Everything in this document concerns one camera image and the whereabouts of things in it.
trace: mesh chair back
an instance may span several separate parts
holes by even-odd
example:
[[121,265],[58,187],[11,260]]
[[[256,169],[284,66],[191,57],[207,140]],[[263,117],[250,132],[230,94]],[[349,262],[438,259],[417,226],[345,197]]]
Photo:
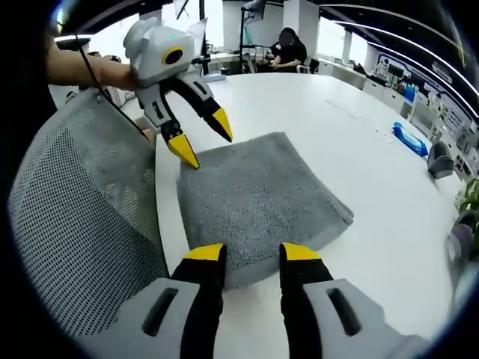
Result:
[[31,282],[69,335],[99,333],[125,300],[168,276],[154,181],[154,148],[95,89],[32,141],[10,222]]

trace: person in black shirt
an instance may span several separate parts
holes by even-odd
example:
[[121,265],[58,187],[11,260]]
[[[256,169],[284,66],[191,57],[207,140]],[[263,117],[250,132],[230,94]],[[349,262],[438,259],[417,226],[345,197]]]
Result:
[[308,56],[305,45],[292,28],[284,28],[271,46],[275,59],[269,64],[277,72],[296,72],[296,67]]

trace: robotic hand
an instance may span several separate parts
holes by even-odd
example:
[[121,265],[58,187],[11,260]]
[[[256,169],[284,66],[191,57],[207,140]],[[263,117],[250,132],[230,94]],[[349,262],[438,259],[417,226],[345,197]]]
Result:
[[159,25],[156,17],[139,20],[123,41],[125,56],[130,59],[138,84],[138,101],[150,127],[161,133],[168,149],[192,167],[199,163],[180,122],[173,115],[165,95],[169,91],[184,98],[198,116],[227,141],[232,142],[225,110],[213,99],[213,93],[201,77],[188,71],[195,44],[186,32]]

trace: window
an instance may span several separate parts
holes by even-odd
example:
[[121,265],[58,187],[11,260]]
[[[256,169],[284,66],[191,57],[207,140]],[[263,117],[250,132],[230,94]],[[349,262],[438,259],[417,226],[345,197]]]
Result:
[[121,58],[123,63],[129,64],[129,59],[125,57],[123,39],[138,19],[139,15],[135,14],[97,32],[88,43],[88,51],[98,51],[102,56],[115,55]]
[[[208,18],[206,39],[215,47],[223,47],[223,3],[222,0],[205,1],[204,15]],[[178,30],[186,29],[200,21],[200,8],[198,1],[189,1],[178,20],[174,12],[174,4],[163,5],[162,25]]]
[[200,21],[200,8],[198,1],[188,1],[184,12],[177,20],[174,12],[174,4],[167,4],[162,6],[162,25],[170,28],[177,28],[181,31]]
[[317,36],[317,52],[331,58],[343,56],[344,28],[331,20],[320,18]]
[[350,60],[359,62],[364,66],[367,54],[367,41],[353,32],[351,39]]

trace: white pillar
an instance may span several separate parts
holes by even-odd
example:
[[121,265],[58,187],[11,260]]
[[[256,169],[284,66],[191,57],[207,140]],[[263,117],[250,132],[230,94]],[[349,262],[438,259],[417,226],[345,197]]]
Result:
[[343,45],[343,62],[345,64],[348,63],[350,60],[350,51],[351,51],[351,40],[353,38],[353,33],[350,31],[346,31],[346,34],[344,35],[344,45]]
[[306,0],[284,2],[283,26],[292,28],[305,44],[308,56],[316,56],[320,6]]

